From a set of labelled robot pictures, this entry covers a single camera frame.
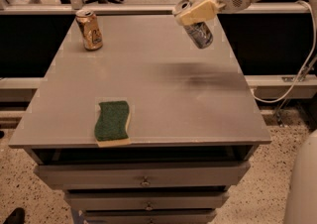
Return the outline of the grey drawer cabinet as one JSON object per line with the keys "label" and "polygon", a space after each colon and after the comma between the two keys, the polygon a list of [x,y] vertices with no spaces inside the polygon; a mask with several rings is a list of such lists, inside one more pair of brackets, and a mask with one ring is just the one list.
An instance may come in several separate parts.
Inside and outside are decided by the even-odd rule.
{"label": "grey drawer cabinet", "polygon": [[[248,162],[270,140],[218,21],[197,48],[170,16],[103,16],[103,47],[66,35],[10,140],[38,166]],[[100,102],[130,107],[131,144],[99,148]],[[73,189],[72,193],[227,192],[228,186]]]}

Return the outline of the top grey drawer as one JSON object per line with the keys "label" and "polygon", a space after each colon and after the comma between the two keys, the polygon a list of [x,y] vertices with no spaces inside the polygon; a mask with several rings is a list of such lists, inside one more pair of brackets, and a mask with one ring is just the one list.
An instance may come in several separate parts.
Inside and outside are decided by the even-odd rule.
{"label": "top grey drawer", "polygon": [[38,166],[35,174],[50,188],[117,189],[236,185],[249,162],[142,163]]}

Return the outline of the silver blue redbull can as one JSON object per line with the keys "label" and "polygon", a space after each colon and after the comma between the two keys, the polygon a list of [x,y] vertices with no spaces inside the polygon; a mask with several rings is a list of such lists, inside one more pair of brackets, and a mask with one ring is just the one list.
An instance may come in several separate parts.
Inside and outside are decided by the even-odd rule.
{"label": "silver blue redbull can", "polygon": [[213,35],[206,23],[201,22],[188,25],[181,21],[181,14],[189,11],[191,7],[192,3],[189,0],[181,0],[175,5],[172,14],[177,24],[184,28],[186,34],[189,36],[194,45],[199,49],[205,49],[213,42]]}

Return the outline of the black shoe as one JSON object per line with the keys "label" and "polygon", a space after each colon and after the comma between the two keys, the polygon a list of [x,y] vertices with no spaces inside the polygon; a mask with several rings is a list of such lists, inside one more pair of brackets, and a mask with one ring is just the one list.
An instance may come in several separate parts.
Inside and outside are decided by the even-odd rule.
{"label": "black shoe", "polygon": [[24,224],[25,210],[21,207],[14,209],[11,214],[5,219],[3,224]]}

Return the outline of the grey drawer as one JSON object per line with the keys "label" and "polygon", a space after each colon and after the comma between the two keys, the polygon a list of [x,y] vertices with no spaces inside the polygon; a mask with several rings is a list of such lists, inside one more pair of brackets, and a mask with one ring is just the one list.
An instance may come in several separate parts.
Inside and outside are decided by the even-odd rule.
{"label": "grey drawer", "polygon": [[207,224],[216,216],[215,210],[136,210],[86,211],[84,218],[90,224]]}
{"label": "grey drawer", "polygon": [[86,211],[163,210],[220,208],[229,198],[227,192],[155,191],[123,193],[72,193],[65,201],[74,209]]}
{"label": "grey drawer", "polygon": [[38,166],[35,174],[50,188],[117,189],[236,185],[249,162],[142,163]]}

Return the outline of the bottom grey drawer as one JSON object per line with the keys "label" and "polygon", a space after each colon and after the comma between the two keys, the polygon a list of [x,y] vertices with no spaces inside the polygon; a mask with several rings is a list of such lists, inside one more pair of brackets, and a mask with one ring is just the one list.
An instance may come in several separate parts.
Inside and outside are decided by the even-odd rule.
{"label": "bottom grey drawer", "polygon": [[215,210],[136,210],[86,211],[84,218],[90,224],[207,224],[216,216]]}

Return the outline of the green yellow sponge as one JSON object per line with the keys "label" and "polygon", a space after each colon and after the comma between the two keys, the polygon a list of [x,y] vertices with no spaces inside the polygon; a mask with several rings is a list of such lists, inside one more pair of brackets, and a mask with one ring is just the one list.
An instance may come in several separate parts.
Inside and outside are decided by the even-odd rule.
{"label": "green yellow sponge", "polygon": [[94,128],[94,136],[99,148],[130,145],[128,127],[130,107],[124,101],[100,102],[100,113]]}

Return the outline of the gold soda can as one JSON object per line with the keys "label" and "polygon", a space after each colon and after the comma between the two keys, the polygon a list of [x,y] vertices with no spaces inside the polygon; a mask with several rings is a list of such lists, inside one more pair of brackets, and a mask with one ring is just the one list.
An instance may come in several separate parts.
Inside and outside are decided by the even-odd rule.
{"label": "gold soda can", "polygon": [[89,51],[99,50],[103,46],[103,40],[96,14],[88,9],[78,10],[75,20],[80,29],[84,47]]}

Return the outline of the middle grey drawer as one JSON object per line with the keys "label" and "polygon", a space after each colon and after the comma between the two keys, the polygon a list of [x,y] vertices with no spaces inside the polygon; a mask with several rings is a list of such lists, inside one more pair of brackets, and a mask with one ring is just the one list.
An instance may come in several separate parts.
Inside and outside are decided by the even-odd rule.
{"label": "middle grey drawer", "polygon": [[123,193],[72,193],[65,201],[74,209],[86,211],[163,210],[220,208],[229,198],[227,192],[155,191]]}

